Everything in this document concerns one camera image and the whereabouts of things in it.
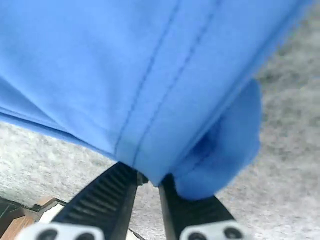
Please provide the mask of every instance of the seam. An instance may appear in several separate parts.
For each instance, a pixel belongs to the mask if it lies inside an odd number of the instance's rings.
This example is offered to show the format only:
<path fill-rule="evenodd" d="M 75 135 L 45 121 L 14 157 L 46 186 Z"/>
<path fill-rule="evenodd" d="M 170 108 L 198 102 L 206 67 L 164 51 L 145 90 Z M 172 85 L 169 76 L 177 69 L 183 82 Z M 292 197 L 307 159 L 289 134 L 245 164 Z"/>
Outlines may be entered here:
<path fill-rule="evenodd" d="M 151 74 L 152 70 L 153 70 L 153 67 L 155 65 L 155 62 L 156 62 L 156 58 L 157 56 L 159 55 L 159 52 L 164 44 L 164 41 L 165 41 L 165 38 L 167 37 L 168 33 L 170 32 L 170 29 L 171 29 L 171 26 L 173 25 L 175 19 L 176 19 L 176 16 L 178 15 L 178 12 L 180 10 L 180 6 L 181 6 L 181 2 L 182 0 L 178 0 L 176 5 L 174 6 L 173 10 L 172 10 L 172 13 L 170 14 L 170 17 L 169 17 L 169 20 L 164 28 L 164 31 L 163 33 L 161 34 L 157 44 L 156 44 L 156 47 L 155 49 L 153 50 L 153 53 L 151 55 L 151 58 L 149 60 L 149 63 L 147 65 L 147 69 L 138 85 L 138 89 L 137 89 L 137 92 L 134 96 L 134 99 L 133 99 L 133 103 L 131 105 L 131 108 L 125 118 L 125 122 L 122 126 L 122 128 L 120 129 L 120 133 L 119 133 L 119 137 L 117 139 L 117 141 L 115 142 L 115 146 L 114 146 L 114 155 L 117 156 L 117 152 L 118 152 L 118 147 L 119 147 L 119 144 L 120 144 L 120 141 L 122 140 L 123 138 L 123 135 L 124 135 L 124 132 L 125 132 L 125 129 L 126 127 L 128 126 L 129 122 L 130 122 L 130 119 L 131 119 L 131 116 L 133 114 L 133 112 L 135 111 L 136 107 L 137 107 L 137 104 L 138 104 L 138 100 L 139 100 L 139 97 L 140 97 L 140 94 L 145 86 L 145 83 L 147 82 L 148 78 L 149 78 L 149 75 Z"/>
<path fill-rule="evenodd" d="M 149 133 L 152 125 L 154 124 L 155 120 L 158 117 L 158 114 L 162 108 L 162 106 L 164 105 L 164 103 L 166 102 L 168 96 L 170 95 L 170 93 L 172 92 L 172 90 L 174 89 L 174 87 L 176 86 L 177 82 L 181 79 L 181 76 L 183 75 L 183 73 L 185 72 L 186 68 L 189 66 L 189 63 L 191 62 L 191 59 L 193 58 L 193 56 L 195 55 L 196 49 L 201 45 L 202 43 L 202 39 L 204 37 L 204 35 L 208 32 L 209 26 L 211 25 L 212 20 L 214 19 L 215 16 L 215 9 L 218 8 L 223 0 L 217 0 L 214 2 L 214 5 L 212 7 L 212 10 L 210 11 L 210 13 L 208 14 L 206 21 L 204 23 L 204 25 L 202 26 L 202 28 L 200 29 L 198 35 L 195 38 L 194 43 L 192 44 L 192 46 L 190 47 L 188 54 L 182 64 L 182 66 L 178 69 L 177 74 L 175 75 L 175 77 L 173 78 L 173 81 L 171 83 L 171 85 L 168 87 L 168 89 L 166 90 L 166 93 L 164 94 L 164 96 L 162 97 L 160 103 L 157 105 L 155 112 L 153 114 L 153 116 L 151 117 L 151 119 L 149 120 L 148 125 L 146 126 L 142 137 L 140 138 L 140 141 L 137 145 L 137 149 L 135 151 L 134 154 L 134 158 L 133 158 L 133 163 L 132 166 L 134 167 L 137 161 L 137 156 L 141 150 L 141 146 L 147 136 L 147 134 Z"/>
<path fill-rule="evenodd" d="M 248 74 L 248 72 L 250 71 L 250 69 L 252 68 L 252 66 L 257 62 L 257 59 L 259 59 L 259 57 L 261 56 L 261 54 L 264 52 L 265 48 L 268 47 L 268 45 L 270 44 L 270 42 L 277 38 L 278 34 L 280 34 L 283 26 L 285 26 L 286 24 L 288 24 L 288 21 L 290 21 L 292 18 L 294 19 L 296 17 L 295 14 L 299 15 L 299 9 L 303 6 L 306 6 L 307 3 L 312 2 L 311 0 L 303 0 L 303 1 L 299 1 L 295 7 L 293 7 L 292 11 L 289 12 L 284 19 L 279 23 L 279 25 L 277 26 L 277 28 L 270 34 L 269 38 L 262 44 L 262 46 L 256 51 L 256 54 L 252 57 L 251 61 L 249 61 L 247 67 L 244 68 L 244 70 L 239 74 L 239 76 L 236 78 L 235 83 L 232 85 L 232 87 L 230 88 L 228 94 L 225 95 L 225 97 L 220 101 L 220 104 L 218 106 L 221 106 L 222 103 L 226 103 L 228 102 L 228 100 L 230 100 L 230 97 L 232 95 L 232 90 L 236 89 L 236 88 L 240 88 L 243 87 L 244 84 L 242 81 L 239 81 L 239 79 L 244 78 L 244 76 L 246 76 Z M 185 145 L 185 147 L 182 149 L 182 151 L 180 152 L 180 154 L 178 155 L 178 159 L 181 159 L 182 156 L 184 155 L 184 153 L 186 152 L 187 149 L 190 148 L 190 145 L 193 143 L 192 139 L 196 139 L 198 138 L 198 136 L 201 134 L 202 129 L 208 124 L 208 122 L 210 122 L 211 119 L 213 119 L 213 115 L 214 113 L 217 112 L 217 108 L 215 108 L 213 111 L 211 111 L 211 114 L 209 115 L 209 117 L 203 122 L 203 124 L 198 128 L 198 131 L 196 132 L 196 134 L 194 134 L 193 138 L 191 138 L 191 140 L 188 142 L 188 144 Z"/>
<path fill-rule="evenodd" d="M 194 170 L 196 170 L 205 160 L 207 160 L 208 158 L 210 158 L 210 156 L 214 153 L 214 149 L 211 149 L 206 155 L 204 155 L 198 162 L 196 162 L 194 164 L 194 166 L 190 169 L 187 170 L 186 172 L 180 173 L 178 176 L 175 176 L 174 179 L 180 179 L 186 175 L 188 175 L 189 173 L 192 173 Z"/>

